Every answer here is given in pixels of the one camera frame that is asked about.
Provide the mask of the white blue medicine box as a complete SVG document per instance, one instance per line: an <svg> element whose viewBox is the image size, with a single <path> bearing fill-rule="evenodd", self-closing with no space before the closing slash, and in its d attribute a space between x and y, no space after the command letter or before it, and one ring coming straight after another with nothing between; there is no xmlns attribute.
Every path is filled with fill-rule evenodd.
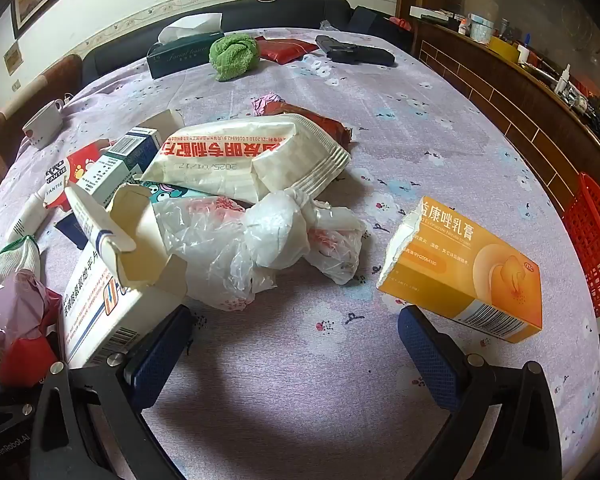
<svg viewBox="0 0 600 480"><path fill-rule="evenodd" d="M129 352L186 294L186 262L164 246L148 188L124 184L108 206L70 184L87 243L62 296L59 333L71 368Z"/></svg>

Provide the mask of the orange ointment box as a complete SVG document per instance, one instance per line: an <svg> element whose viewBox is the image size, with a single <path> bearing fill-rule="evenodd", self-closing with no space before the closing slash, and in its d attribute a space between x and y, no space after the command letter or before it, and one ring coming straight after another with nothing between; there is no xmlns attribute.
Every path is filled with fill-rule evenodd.
<svg viewBox="0 0 600 480"><path fill-rule="evenodd" d="M539 266L428 196L389 240L377 288L512 344L543 326Z"/></svg>

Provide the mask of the clear plastic bag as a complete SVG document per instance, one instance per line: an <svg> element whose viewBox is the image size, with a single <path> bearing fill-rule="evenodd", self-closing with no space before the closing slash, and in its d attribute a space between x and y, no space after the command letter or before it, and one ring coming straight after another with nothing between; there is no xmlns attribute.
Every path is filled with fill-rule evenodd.
<svg viewBox="0 0 600 480"><path fill-rule="evenodd" d="M365 224L286 188L246 209L227 197L154 205L166 250L186 262L186 298L239 311L276 286L276 273L306 260L338 285L358 270Z"/></svg>

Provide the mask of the teal wet wipes pack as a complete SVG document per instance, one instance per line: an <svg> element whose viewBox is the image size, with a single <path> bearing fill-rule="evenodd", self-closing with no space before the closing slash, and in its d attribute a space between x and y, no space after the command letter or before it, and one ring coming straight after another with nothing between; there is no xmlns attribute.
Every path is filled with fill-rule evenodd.
<svg viewBox="0 0 600 480"><path fill-rule="evenodd" d="M170 200L170 198L208 198L209 194L183 188L182 186L158 183L152 181L140 182L140 185L150 192L149 200L152 204Z"/></svg>

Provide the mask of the red white torn package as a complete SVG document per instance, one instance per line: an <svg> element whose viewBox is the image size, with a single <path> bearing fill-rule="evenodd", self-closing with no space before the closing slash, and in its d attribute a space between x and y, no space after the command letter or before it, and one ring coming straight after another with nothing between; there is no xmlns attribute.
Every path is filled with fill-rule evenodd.
<svg viewBox="0 0 600 480"><path fill-rule="evenodd" d="M68 183L78 182L110 145L108 139L98 139L53 164L45 173L43 206L68 211L70 205L65 187Z"/></svg>

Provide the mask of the green white small box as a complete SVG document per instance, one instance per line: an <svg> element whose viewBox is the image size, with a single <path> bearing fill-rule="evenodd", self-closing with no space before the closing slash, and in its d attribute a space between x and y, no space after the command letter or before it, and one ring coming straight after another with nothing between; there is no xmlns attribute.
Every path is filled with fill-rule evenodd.
<svg viewBox="0 0 600 480"><path fill-rule="evenodd" d="M118 187L138 180L161 146L156 129L136 127L102 153L76 185L107 206Z"/></svg>

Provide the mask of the white medicine paper bag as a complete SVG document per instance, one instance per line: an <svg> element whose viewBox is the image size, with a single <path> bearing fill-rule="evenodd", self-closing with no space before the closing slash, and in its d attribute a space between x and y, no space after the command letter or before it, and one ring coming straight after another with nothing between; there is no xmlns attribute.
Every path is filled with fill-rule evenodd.
<svg viewBox="0 0 600 480"><path fill-rule="evenodd" d="M286 188L315 198L350 159L322 127L301 115L239 118L175 131L142 179L255 204Z"/></svg>

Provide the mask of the red foil snack wrapper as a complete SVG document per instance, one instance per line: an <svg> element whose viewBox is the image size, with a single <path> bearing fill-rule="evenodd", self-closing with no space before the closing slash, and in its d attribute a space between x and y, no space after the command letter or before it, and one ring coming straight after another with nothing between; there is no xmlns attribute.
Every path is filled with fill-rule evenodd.
<svg viewBox="0 0 600 480"><path fill-rule="evenodd" d="M341 122L337 122L335 119L316 114L312 112L312 110L307 110L306 108L280 101L268 102L268 104L265 104L262 114L264 116L275 116L280 114L301 115L323 128L345 150L349 149L351 143L351 130L345 127Z"/></svg>

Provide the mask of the floral purple tablecloth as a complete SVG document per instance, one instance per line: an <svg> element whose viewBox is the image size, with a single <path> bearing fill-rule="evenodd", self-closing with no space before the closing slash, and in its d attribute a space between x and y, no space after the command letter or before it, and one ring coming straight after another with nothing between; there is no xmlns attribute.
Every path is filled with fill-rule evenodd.
<svg viewBox="0 0 600 480"><path fill-rule="evenodd" d="M186 125L247 118L275 93L342 122L351 159L323 200L366 225L358 258L323 245L244 310L196 307L194 341L148 425L189 479L402 479L445 421L401 344L399 299L376 286L388 241L424 196L440 200L530 257L541 270L542 330L508 344L435 318L466 351L496 365L538 361L550 384L571 470L600 414L600 343L576 252L540 182L478 107L403 52L389 68L312 53L264 62L219 82L210 65L154 79L137 61L70 102L65 130L24 146L0 185L0 249L45 171L98 138L164 110Z"/></svg>

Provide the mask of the red plastic mesh basket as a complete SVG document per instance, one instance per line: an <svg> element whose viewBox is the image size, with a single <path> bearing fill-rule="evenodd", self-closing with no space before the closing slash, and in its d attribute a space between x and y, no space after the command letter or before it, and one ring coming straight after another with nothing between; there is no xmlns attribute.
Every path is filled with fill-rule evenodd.
<svg viewBox="0 0 600 480"><path fill-rule="evenodd" d="M562 221L581 263L594 312L600 318L600 186L588 174L578 174L577 193Z"/></svg>

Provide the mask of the wooden brick-pattern cabinet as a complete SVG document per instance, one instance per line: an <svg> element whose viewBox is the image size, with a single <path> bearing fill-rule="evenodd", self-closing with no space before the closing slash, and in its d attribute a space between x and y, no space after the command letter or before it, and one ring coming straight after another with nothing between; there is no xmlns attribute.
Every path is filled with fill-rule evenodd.
<svg viewBox="0 0 600 480"><path fill-rule="evenodd" d="M600 140L553 91L519 66L442 26L415 25L413 53L506 136L564 212L578 174L600 187Z"/></svg>

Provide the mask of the white ceramic mug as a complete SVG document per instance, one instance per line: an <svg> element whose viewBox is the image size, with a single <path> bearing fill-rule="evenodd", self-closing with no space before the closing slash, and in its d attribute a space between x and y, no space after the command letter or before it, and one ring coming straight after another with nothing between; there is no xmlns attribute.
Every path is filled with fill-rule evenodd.
<svg viewBox="0 0 600 480"><path fill-rule="evenodd" d="M53 100L43 106L23 127L24 136L37 150L46 148L62 128L64 102Z"/></svg>

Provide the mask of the brown striped chair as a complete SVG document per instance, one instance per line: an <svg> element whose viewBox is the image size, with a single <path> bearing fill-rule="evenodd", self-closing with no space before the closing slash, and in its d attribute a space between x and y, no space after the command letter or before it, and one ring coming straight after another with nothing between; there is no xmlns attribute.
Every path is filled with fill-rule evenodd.
<svg viewBox="0 0 600 480"><path fill-rule="evenodd" d="M0 184L24 138L23 126L48 102L76 94L82 84L82 58L70 54L20 88L0 109Z"/></svg>

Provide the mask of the pink crumpled wrapper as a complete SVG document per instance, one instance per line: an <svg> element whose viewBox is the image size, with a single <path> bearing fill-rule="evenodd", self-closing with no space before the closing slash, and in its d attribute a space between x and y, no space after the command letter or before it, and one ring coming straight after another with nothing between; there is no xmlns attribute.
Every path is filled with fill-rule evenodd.
<svg viewBox="0 0 600 480"><path fill-rule="evenodd" d="M251 99L251 106L254 114L257 116L263 116L266 112L266 107L270 103L283 103L285 100L276 93L267 93L264 96L257 96Z"/></svg>

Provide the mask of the black leather sofa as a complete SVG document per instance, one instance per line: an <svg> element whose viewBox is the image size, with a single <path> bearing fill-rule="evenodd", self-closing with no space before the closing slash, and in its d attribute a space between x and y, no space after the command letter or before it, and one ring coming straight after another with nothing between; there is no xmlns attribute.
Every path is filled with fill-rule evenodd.
<svg viewBox="0 0 600 480"><path fill-rule="evenodd" d="M324 21L343 30L350 21L352 9L347 0L236 0L176 14L118 35L89 50L83 58L82 84L87 86L120 67L144 58L157 42L158 33L166 26L186 15L203 13L221 13L223 32L270 27L318 29Z"/></svg>

